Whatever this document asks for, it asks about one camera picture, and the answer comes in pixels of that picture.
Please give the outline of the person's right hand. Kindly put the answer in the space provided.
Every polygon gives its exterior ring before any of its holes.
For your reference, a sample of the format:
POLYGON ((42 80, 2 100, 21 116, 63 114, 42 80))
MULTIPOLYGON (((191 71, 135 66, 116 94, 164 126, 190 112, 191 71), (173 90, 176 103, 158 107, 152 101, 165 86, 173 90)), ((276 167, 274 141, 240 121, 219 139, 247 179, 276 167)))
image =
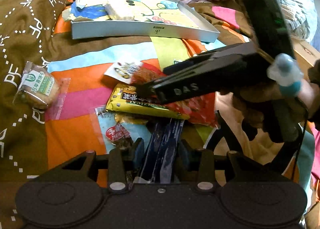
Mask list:
POLYGON ((231 93, 232 106, 255 128, 269 134, 272 141, 291 141, 293 126, 306 119, 319 125, 319 63, 301 79, 295 95, 267 76, 270 63, 259 58, 236 62, 217 72, 218 92, 231 93))

